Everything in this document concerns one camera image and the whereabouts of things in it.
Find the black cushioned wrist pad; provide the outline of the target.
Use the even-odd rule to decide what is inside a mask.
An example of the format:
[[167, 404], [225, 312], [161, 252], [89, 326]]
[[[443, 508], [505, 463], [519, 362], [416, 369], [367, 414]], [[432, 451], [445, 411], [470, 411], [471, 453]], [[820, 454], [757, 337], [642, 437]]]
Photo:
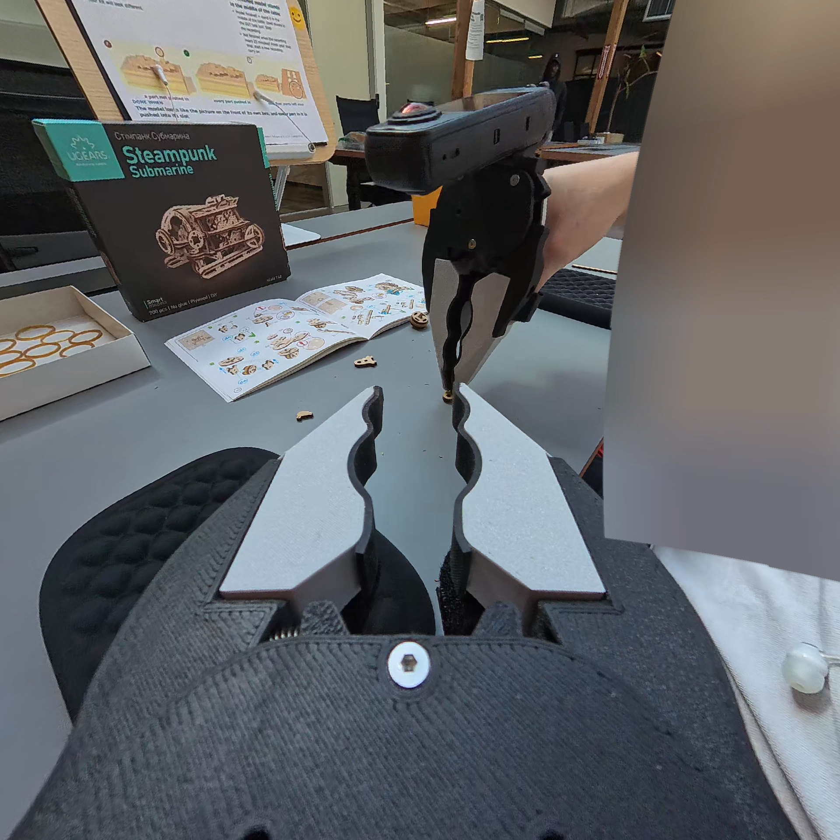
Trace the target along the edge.
[[71, 723], [133, 605], [173, 552], [277, 454], [227, 448], [117, 501], [82, 525], [49, 563], [38, 611]]
[[539, 309], [609, 330], [615, 287], [615, 274], [565, 268], [542, 286]]

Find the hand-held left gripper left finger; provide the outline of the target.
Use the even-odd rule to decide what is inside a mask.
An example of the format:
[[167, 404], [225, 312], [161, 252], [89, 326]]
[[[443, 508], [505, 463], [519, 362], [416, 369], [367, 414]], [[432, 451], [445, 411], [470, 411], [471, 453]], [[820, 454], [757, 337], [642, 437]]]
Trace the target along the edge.
[[363, 390], [290, 448], [269, 483], [219, 594], [348, 603], [375, 573], [373, 507], [383, 392]]

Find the wooden post with paper sign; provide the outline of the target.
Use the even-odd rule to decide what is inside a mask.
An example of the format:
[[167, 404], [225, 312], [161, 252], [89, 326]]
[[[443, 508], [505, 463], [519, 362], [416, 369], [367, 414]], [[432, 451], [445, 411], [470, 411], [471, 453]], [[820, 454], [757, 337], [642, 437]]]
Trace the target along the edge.
[[484, 54], [485, 17], [485, 1], [457, 1], [451, 86], [453, 100], [473, 93], [475, 66]]

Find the open instruction booklet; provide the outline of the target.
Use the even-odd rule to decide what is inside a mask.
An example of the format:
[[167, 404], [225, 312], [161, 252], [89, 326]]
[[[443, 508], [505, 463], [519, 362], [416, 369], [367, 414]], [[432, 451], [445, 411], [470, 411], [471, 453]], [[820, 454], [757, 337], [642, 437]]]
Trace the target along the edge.
[[379, 274], [250, 304], [166, 346], [231, 403], [426, 309], [423, 287]]

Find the black model kit box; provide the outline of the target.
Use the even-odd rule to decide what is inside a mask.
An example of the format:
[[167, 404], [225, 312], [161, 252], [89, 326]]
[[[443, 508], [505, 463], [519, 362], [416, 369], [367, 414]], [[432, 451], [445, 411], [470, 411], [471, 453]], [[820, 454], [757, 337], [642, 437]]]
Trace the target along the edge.
[[254, 124], [36, 119], [33, 128], [136, 319], [289, 277]]

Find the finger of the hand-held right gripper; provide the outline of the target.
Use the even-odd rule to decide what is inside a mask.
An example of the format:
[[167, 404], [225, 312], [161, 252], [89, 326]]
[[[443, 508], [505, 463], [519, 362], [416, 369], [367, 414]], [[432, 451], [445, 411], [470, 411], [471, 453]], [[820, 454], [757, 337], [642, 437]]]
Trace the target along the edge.
[[469, 326], [469, 304], [459, 291], [460, 275], [452, 264], [435, 261], [429, 293], [429, 325], [432, 331], [444, 394], [453, 394], [455, 368], [462, 339]]
[[487, 362], [501, 338], [494, 337], [509, 278], [498, 273], [479, 279], [461, 312], [462, 335], [456, 344], [455, 382], [468, 384]]

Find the person's right forearm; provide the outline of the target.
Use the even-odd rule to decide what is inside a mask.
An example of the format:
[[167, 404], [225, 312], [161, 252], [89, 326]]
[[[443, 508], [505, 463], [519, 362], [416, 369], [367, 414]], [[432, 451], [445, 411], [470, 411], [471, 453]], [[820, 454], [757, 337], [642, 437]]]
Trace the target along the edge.
[[551, 190], [544, 222], [549, 234], [538, 289], [625, 222], [637, 159], [633, 152], [545, 172]]

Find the group of wooden rings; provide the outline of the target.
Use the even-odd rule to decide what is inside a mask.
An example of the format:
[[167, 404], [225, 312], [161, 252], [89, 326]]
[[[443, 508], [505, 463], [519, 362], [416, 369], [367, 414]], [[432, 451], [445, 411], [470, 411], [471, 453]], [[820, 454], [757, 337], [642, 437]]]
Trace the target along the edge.
[[1, 377], [69, 358], [114, 341], [112, 333], [87, 317], [37, 323], [1, 336]]

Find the potted plant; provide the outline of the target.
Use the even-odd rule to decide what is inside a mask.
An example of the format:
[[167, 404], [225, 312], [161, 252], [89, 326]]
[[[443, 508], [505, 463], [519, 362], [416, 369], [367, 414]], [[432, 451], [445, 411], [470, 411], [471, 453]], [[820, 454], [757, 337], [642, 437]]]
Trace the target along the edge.
[[606, 132], [620, 133], [627, 142], [641, 140], [661, 58], [659, 49], [645, 47], [622, 55], [607, 113]]

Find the white round bead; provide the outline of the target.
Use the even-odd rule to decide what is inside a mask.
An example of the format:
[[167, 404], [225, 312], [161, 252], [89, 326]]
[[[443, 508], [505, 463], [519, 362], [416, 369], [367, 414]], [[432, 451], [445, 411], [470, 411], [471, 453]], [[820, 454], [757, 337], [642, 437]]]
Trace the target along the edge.
[[824, 653], [816, 646], [799, 643], [784, 656], [782, 674], [788, 685], [804, 695], [823, 691], [829, 664]]

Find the white board stand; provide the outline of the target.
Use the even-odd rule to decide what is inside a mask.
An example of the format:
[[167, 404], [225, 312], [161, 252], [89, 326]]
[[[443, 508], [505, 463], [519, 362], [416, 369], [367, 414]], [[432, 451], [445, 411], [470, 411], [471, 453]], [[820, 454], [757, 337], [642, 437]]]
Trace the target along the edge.
[[270, 167], [272, 191], [286, 250], [311, 245], [320, 240], [320, 234], [303, 227], [302, 224], [313, 217], [319, 217], [326, 209], [324, 206], [299, 206], [295, 209], [300, 204], [299, 200], [303, 198], [301, 189], [308, 185], [292, 183], [289, 187], [290, 172], [291, 167], [287, 164]]

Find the slanted wooden post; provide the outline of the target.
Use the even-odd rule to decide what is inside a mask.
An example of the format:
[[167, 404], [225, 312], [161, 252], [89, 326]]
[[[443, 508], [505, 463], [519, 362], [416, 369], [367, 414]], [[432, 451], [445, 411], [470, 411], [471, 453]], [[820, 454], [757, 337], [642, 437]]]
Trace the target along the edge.
[[594, 135], [597, 132], [597, 122], [602, 108], [606, 85], [609, 81], [617, 44], [623, 30], [625, 15], [630, 4], [630, 1], [623, 0], [614, 1], [612, 5], [610, 21], [605, 34], [605, 42], [602, 48], [602, 54], [595, 74], [593, 89], [584, 120], [587, 123], [589, 133], [591, 135]]

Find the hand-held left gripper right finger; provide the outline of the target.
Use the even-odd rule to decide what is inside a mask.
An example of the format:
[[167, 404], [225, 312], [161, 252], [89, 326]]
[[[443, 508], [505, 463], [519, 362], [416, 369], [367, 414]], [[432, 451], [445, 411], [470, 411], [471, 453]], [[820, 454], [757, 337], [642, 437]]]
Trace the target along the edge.
[[454, 391], [451, 570], [479, 603], [601, 600], [592, 556], [545, 450], [467, 385]]

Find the grey desk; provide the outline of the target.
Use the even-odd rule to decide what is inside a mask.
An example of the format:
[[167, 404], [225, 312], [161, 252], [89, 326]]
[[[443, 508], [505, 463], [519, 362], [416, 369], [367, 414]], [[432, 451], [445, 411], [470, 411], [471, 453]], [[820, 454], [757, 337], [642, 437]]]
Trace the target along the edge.
[[[55, 766], [70, 729], [39, 627], [48, 562], [100, 510], [197, 457], [237, 446], [282, 454], [366, 386], [379, 385], [384, 426], [367, 486], [375, 522], [423, 579], [442, 633], [436, 579], [463, 483], [429, 331], [403, 325], [230, 404], [165, 347], [247, 303], [379, 273], [422, 281], [425, 228], [413, 224], [409, 204], [302, 226], [321, 239], [290, 250], [290, 278], [270, 289], [147, 323], [130, 316], [117, 291], [94, 297], [134, 331], [150, 368], [2, 422], [2, 838]], [[354, 360], [367, 355], [377, 366], [356, 369]], [[314, 418], [298, 423], [301, 410]]]

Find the instruction sheet on wooden board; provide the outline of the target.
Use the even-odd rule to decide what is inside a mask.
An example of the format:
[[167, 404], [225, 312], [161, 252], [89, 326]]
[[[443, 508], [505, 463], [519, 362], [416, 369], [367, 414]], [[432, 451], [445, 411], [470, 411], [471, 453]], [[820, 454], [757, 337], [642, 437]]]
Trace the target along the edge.
[[101, 122], [252, 123], [278, 165], [325, 162], [335, 152], [301, 2], [37, 6]]

